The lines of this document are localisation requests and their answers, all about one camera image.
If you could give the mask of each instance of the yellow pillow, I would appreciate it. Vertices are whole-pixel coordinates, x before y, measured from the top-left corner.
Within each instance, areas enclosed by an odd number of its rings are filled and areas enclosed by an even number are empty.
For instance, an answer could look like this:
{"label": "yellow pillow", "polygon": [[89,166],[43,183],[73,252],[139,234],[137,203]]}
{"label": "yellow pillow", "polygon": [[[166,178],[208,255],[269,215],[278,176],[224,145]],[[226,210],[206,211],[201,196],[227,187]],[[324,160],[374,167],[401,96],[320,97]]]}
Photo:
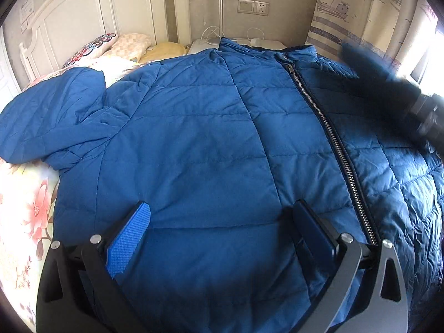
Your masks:
{"label": "yellow pillow", "polygon": [[149,47],[146,53],[140,58],[139,64],[145,64],[151,61],[159,61],[186,55],[188,50],[181,44],[175,42],[161,42],[156,46]]}

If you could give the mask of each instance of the blue gripper pad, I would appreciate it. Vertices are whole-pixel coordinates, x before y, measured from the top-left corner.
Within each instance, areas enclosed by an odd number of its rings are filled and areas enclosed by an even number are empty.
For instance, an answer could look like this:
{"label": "blue gripper pad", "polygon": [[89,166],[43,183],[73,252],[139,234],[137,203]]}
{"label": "blue gripper pad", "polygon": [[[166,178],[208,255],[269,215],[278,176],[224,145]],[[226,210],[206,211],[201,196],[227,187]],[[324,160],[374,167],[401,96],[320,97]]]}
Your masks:
{"label": "blue gripper pad", "polygon": [[109,246],[106,268],[112,278],[125,271],[137,245],[148,228],[150,220],[150,206],[141,203]]}

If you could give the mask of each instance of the metal zipper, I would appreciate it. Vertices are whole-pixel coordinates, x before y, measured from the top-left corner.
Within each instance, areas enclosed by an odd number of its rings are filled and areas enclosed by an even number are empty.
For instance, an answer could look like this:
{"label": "metal zipper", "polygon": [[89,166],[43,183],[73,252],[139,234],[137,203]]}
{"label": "metal zipper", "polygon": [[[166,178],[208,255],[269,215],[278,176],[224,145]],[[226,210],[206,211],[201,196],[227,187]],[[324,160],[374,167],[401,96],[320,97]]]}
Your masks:
{"label": "metal zipper", "polygon": [[345,179],[348,183],[350,197],[352,201],[354,202],[354,206],[356,207],[358,217],[360,218],[360,222],[362,224],[362,227],[367,233],[367,237],[370,240],[371,244],[377,245],[378,239],[377,235],[373,230],[371,220],[367,215],[367,211],[365,209],[365,205],[363,204],[363,199],[360,195],[360,190],[358,189],[358,182],[354,175],[354,172],[346,158],[345,151],[343,150],[341,144],[339,143],[339,138],[334,132],[332,126],[330,125],[330,122],[326,118],[324,112],[319,108],[316,101],[311,97],[311,95],[307,92],[305,89],[301,79],[296,74],[296,71],[294,70],[293,66],[291,64],[288,64],[288,70],[293,78],[294,83],[299,88],[299,91],[303,94],[305,100],[308,102],[310,107],[316,111],[318,117],[321,120],[321,123],[325,127],[325,131],[327,134],[327,138],[330,140],[332,147],[334,148],[334,152],[336,153],[336,156],[338,157],[338,162],[342,165],[343,171],[345,173]]}

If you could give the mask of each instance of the light switch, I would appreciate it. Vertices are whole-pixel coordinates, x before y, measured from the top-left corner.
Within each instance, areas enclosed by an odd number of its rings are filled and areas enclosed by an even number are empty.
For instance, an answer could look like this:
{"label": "light switch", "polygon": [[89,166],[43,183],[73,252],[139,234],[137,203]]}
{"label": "light switch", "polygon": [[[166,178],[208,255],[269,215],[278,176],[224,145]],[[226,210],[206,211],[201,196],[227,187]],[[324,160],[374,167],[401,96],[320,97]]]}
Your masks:
{"label": "light switch", "polygon": [[253,0],[238,0],[238,12],[251,14],[254,12]]}

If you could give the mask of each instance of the zipper teeth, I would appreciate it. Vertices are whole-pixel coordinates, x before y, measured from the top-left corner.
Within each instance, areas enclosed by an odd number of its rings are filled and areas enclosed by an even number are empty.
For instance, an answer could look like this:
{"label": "zipper teeth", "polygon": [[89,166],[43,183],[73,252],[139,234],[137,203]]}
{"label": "zipper teeth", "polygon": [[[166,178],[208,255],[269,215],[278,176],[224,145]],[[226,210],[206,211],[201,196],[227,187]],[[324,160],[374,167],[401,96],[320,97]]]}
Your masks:
{"label": "zipper teeth", "polygon": [[377,239],[376,239],[376,235],[372,229],[372,226],[370,224],[370,220],[369,217],[367,216],[367,213],[364,209],[364,205],[362,203],[361,197],[359,195],[359,190],[357,188],[357,182],[355,180],[355,176],[353,175],[353,171],[350,167],[349,162],[347,161],[345,154],[339,144],[338,138],[336,137],[336,134],[334,133],[329,121],[327,120],[325,114],[323,113],[323,111],[319,108],[319,106],[317,106],[316,102],[313,100],[313,98],[307,93],[305,87],[303,86],[301,80],[299,79],[299,76],[296,74],[296,72],[294,71],[293,67],[291,65],[289,65],[289,71],[291,76],[293,77],[294,81],[296,82],[299,90],[304,94],[305,98],[309,101],[310,105],[313,107],[313,109],[316,110],[316,112],[318,113],[318,116],[321,118],[322,123],[324,124],[324,126],[327,129],[327,134],[331,140],[331,142],[333,143],[334,149],[336,150],[338,156],[339,156],[339,160],[340,163],[342,164],[342,166],[344,167],[344,171],[346,174],[346,178],[347,178],[347,182],[349,183],[350,189],[351,190],[351,196],[352,196],[352,200],[355,202],[355,206],[357,208],[358,214],[361,218],[361,222],[365,228],[365,230],[367,231],[367,235],[369,236],[370,239],[370,243],[376,245],[377,244]]}

